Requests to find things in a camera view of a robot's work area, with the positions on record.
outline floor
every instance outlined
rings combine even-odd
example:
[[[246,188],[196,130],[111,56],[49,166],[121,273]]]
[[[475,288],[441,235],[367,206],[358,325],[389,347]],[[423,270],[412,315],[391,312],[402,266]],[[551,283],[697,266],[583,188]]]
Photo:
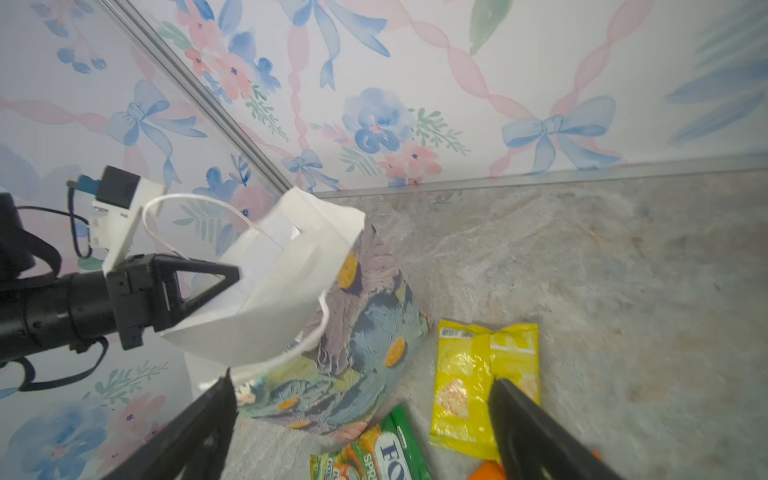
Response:
[[[334,200],[436,317],[541,327],[542,405],[626,478],[768,477],[768,172]],[[437,339],[395,398],[427,442]],[[309,478],[333,443],[239,419],[224,478]]]

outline wallpaper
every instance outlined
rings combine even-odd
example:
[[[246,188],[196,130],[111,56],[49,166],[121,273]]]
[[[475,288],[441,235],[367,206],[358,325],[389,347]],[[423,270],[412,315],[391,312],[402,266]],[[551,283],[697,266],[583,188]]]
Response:
[[[0,2],[0,40],[0,191],[17,205],[66,210],[65,181],[99,178],[108,164],[252,218],[273,205],[276,192],[241,152],[92,0]],[[91,216],[92,200],[78,192],[75,212]],[[103,249],[75,255],[67,217],[20,214],[61,253],[62,274],[101,268]],[[205,203],[168,205],[156,228],[191,257],[214,260],[239,235],[228,218]],[[76,234],[85,252],[87,227],[78,222]],[[132,253],[154,251],[143,232],[134,238]],[[103,363],[70,386],[19,392],[22,368],[0,369],[1,477],[101,477],[189,404],[180,350],[151,331],[129,351],[110,337]],[[98,345],[82,354],[62,347],[29,359],[41,380],[53,380],[91,368],[98,353]]]
[[[764,0],[130,0],[294,184],[764,153]]]

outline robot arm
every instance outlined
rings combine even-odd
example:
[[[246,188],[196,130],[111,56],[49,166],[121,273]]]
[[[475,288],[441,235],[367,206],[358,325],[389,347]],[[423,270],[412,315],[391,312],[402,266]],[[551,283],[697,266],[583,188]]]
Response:
[[[112,332],[123,349],[141,346],[145,328],[171,328],[240,279],[237,266],[159,253],[126,257],[144,205],[165,193],[163,185],[107,167],[100,180],[81,177],[72,187],[95,195],[91,243],[109,253],[102,271],[58,278],[58,252],[23,230],[10,194],[0,194],[0,366],[63,345],[84,352]],[[33,256],[52,272],[19,279],[34,265]],[[178,271],[222,280],[185,300]]]

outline gift bag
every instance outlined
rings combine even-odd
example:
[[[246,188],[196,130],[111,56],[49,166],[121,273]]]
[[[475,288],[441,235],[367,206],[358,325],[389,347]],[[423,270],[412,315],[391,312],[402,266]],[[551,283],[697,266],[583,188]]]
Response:
[[[426,317],[357,209],[292,189],[251,230],[220,258],[245,281],[165,337],[234,367],[242,415],[356,437],[419,348]]]

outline blue connector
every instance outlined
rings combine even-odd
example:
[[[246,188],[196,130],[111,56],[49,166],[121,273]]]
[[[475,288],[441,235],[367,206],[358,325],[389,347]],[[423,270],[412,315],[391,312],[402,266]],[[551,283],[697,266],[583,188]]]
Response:
[[[96,192],[98,192],[99,185],[101,185],[101,180],[94,180],[88,175],[81,175],[78,177],[78,183],[75,185],[74,189],[85,192],[86,194],[95,195]]]

